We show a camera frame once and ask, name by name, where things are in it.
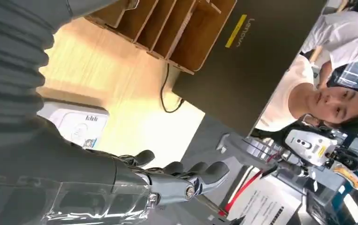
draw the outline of white device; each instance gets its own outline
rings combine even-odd
[[[54,101],[45,102],[37,114],[55,124],[66,140],[87,149],[96,149],[109,119],[104,109]]]
[[[285,139],[285,144],[293,152],[314,166],[326,165],[325,163],[330,160],[327,156],[335,155],[338,148],[337,140],[335,139],[296,129],[289,132]],[[340,159],[334,158],[333,164],[329,166],[329,169],[345,178],[354,189],[358,190],[358,176],[337,160]]]
[[[287,135],[285,143],[311,164],[322,166],[328,161],[326,153],[333,152],[338,141],[312,132],[293,129]]]

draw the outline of lenovo logo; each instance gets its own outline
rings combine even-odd
[[[242,40],[245,38],[246,34],[248,33],[249,29],[251,29],[251,23],[255,21],[255,19],[249,19],[248,22],[245,24],[244,29],[240,34],[239,41],[237,42],[237,48],[241,46]]]

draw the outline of red cable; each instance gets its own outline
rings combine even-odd
[[[266,162],[270,162],[270,160],[275,157],[277,154],[274,154],[274,155],[271,155],[267,160]],[[236,202],[237,198],[244,192],[244,190],[252,184],[252,182],[254,182],[260,175],[262,174],[262,171],[260,170],[259,172],[257,172],[251,179],[249,179],[242,187],[241,189],[234,195],[233,199],[231,202],[229,202],[224,210],[226,212],[229,212],[231,207],[233,206],[233,204]],[[224,216],[224,213],[222,211],[219,212],[219,215],[220,216]]]

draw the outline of bright light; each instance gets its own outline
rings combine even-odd
[[[339,188],[339,193],[343,194],[343,192],[346,190],[346,188],[342,185],[340,188]]]
[[[346,205],[354,221],[358,223],[358,206],[350,194],[347,194],[343,199],[344,205]]]
[[[314,191],[317,191],[317,190],[318,190],[318,184],[317,184],[317,181],[314,181],[313,186],[314,186]]]
[[[259,172],[260,171],[260,169],[259,168],[256,168],[256,167],[254,167],[253,169],[252,169],[252,172],[254,172],[254,173],[257,173],[257,172]]]
[[[303,195],[302,196],[302,204],[300,205],[299,212],[307,213],[306,206],[307,206],[307,196]]]

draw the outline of man's nose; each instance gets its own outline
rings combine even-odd
[[[334,105],[334,104],[341,103],[340,99],[338,99],[334,96],[331,96],[331,95],[325,96],[324,101],[325,101],[325,104],[327,104],[327,105]]]

